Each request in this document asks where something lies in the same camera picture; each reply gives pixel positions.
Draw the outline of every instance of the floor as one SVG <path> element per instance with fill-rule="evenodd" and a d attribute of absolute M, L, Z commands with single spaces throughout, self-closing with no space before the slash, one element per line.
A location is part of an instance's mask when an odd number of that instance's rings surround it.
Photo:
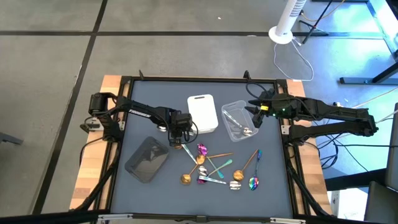
<path fill-rule="evenodd" d="M 0 30 L 92 31 L 102 0 L 3 0 Z M 286 4 L 275 0 L 113 0 L 99 31 L 257 31 L 275 26 Z M 325 3 L 307 1 L 304 11 L 314 18 Z M 364 3 L 344 3 L 318 27 L 330 32 L 379 32 Z M 308 27 L 295 23 L 295 32 Z M 0 31 L 0 131 L 24 140 L 0 144 L 0 216 L 31 210 L 72 88 L 89 44 L 87 35 L 5 35 Z M 313 65 L 315 78 L 305 82 L 308 97 L 355 106 L 392 86 L 340 85 L 339 77 L 373 77 L 394 63 L 380 37 L 317 37 L 300 47 Z M 72 119 L 50 186 L 44 212 L 66 211 L 78 172 L 78 155 L 86 141 L 79 124 L 88 116 L 90 95 L 103 75 L 145 75 L 284 78 L 273 64 L 274 44 L 268 37 L 231 36 L 98 36 L 84 73 Z M 306 79 L 310 70 L 290 45 L 277 47 L 277 63 L 291 76 Z M 392 112 L 398 91 L 370 103 L 376 120 Z M 391 122 L 379 125 L 371 138 L 347 137 L 343 143 L 389 141 Z M 349 148 L 368 170 L 386 166 L 387 149 Z M 322 157 L 334 147 L 322 150 Z M 326 178 L 362 172 L 344 150 L 324 171 Z"/>

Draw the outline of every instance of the table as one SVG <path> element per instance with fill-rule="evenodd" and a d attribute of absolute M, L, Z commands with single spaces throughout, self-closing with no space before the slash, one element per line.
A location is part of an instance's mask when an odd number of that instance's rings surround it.
<path fill-rule="evenodd" d="M 122 76 L 119 75 L 105 75 L 103 84 L 101 86 L 101 92 L 111 92 L 118 94 Z M 294 82 L 287 80 L 287 87 L 289 94 L 296 96 L 305 96 L 303 85 L 301 82 Z M 109 102 L 109 107 L 113 107 L 113 102 Z M 301 125 L 311 125 L 309 121 L 299 121 Z M 87 141 L 92 141 L 102 136 L 102 131 L 90 132 Z M 315 139 L 309 140 L 311 143 L 315 143 Z M 116 145 L 113 144 L 111 150 L 114 151 Z M 97 184 L 101 170 L 103 168 L 103 162 L 105 157 L 106 142 L 98 141 L 90 144 L 86 147 L 83 155 L 83 160 L 80 166 L 78 177 L 75 184 L 75 190 L 73 192 L 72 201 L 70 208 L 76 208 L 85 199 L 85 197 L 93 190 L 93 187 Z M 315 200 L 322 206 L 322 208 L 331 213 L 330 204 L 326 194 L 326 185 L 323 178 L 322 168 L 318 158 L 318 151 L 311 145 L 304 145 L 299 147 L 299 153 L 302 163 L 303 176 L 305 184 L 309 191 L 314 196 Z M 103 189 L 101 200 L 98 202 L 99 208 L 105 208 L 106 199 L 108 196 L 109 181 Z M 298 213 L 304 214 L 305 206 L 303 204 L 302 196 L 299 188 L 295 185 L 295 195 L 297 198 Z"/>

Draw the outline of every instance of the desk leg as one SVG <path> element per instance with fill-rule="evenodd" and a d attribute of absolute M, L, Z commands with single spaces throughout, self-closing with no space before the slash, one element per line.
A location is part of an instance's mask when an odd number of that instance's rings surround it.
<path fill-rule="evenodd" d="M 398 72 L 398 62 L 374 78 L 341 77 L 341 84 L 398 85 L 398 78 L 389 78 Z"/>
<path fill-rule="evenodd" d="M 13 144 L 22 144 L 23 140 L 20 140 L 18 138 L 12 137 L 8 134 L 0 133 L 0 142 L 11 142 Z"/>
<path fill-rule="evenodd" d="M 384 178 L 386 176 L 386 169 L 372 170 L 370 172 L 363 172 L 359 174 L 346 175 L 326 179 L 326 189 L 328 191 L 343 190 L 356 187 L 369 186 L 371 181 L 376 181 L 384 185 Z"/>

